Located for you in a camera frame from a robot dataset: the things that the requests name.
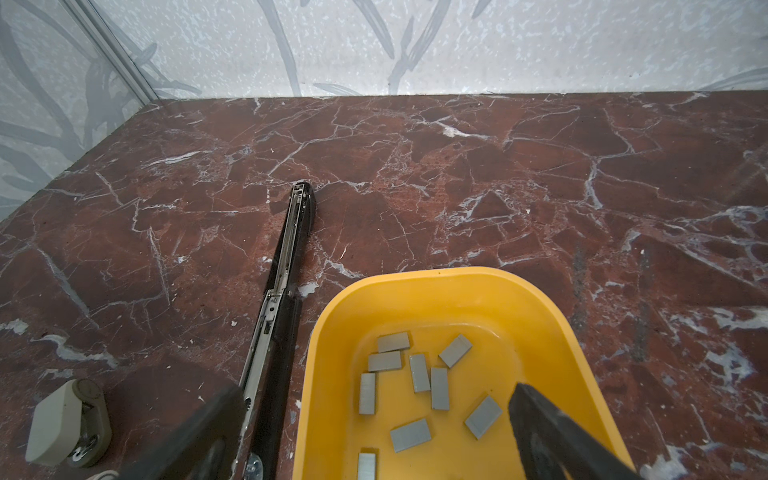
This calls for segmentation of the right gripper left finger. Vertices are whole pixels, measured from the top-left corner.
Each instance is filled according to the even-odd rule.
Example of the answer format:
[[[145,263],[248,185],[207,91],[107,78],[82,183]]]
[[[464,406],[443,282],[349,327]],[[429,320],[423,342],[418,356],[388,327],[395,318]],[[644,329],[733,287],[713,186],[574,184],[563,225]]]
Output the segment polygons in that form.
[[[121,479],[230,479],[245,417],[242,390],[230,385],[165,440],[123,468]]]

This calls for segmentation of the yellow plastic tray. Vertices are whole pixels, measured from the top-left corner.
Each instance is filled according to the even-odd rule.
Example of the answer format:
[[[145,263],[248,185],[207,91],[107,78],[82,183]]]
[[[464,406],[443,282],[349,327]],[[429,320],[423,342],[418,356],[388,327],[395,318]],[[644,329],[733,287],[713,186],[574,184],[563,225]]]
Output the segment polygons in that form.
[[[448,368],[450,410],[415,393],[408,366],[377,376],[376,413],[358,413],[360,375],[377,338],[408,332],[402,360],[429,368],[459,334],[472,349]],[[507,414],[477,440],[465,419],[486,395],[506,407],[517,384],[533,386],[622,461],[630,456],[576,336],[537,287],[500,269],[465,267],[372,276],[337,294],[308,348],[293,475],[354,479],[363,452],[380,479],[520,479]],[[395,453],[390,432],[425,418],[432,440]]]

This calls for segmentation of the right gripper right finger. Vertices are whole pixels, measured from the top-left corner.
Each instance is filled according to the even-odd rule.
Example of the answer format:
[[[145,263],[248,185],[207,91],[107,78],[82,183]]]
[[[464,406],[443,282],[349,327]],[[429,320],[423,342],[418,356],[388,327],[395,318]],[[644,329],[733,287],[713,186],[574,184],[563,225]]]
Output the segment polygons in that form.
[[[527,479],[639,477],[531,385],[516,385],[508,412]]]

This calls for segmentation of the staple strip grey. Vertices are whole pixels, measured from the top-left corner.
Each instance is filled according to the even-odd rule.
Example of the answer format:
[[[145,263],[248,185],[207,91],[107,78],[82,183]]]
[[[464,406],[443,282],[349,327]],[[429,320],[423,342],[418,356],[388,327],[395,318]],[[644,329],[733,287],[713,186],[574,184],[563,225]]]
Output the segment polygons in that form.
[[[501,407],[490,395],[486,395],[465,419],[464,425],[477,440],[480,440],[501,415]]]
[[[438,354],[438,357],[447,368],[453,368],[471,349],[470,340],[463,334],[459,334]]]
[[[432,440],[429,424],[425,418],[397,427],[390,432],[395,453],[401,453]]]
[[[424,354],[414,354],[409,356],[409,366],[411,371],[412,385],[415,393],[427,392],[431,390],[429,371],[427,367],[426,356]]]
[[[450,410],[447,368],[431,368],[431,408],[439,411]]]
[[[376,413],[377,374],[366,372],[360,375],[358,413],[374,415]]]
[[[399,370],[403,367],[402,354],[399,351],[375,353],[368,356],[367,371],[383,372]]]
[[[407,350],[410,347],[411,340],[408,332],[383,335],[377,338],[377,351],[379,353]]]

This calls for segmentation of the black stapler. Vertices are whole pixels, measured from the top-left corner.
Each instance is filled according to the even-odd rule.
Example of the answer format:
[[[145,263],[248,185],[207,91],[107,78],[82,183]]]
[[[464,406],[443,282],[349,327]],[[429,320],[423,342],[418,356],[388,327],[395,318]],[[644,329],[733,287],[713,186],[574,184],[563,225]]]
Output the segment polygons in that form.
[[[235,479],[276,474],[302,308],[298,277],[315,210],[312,186],[294,184],[240,380],[246,414]]]

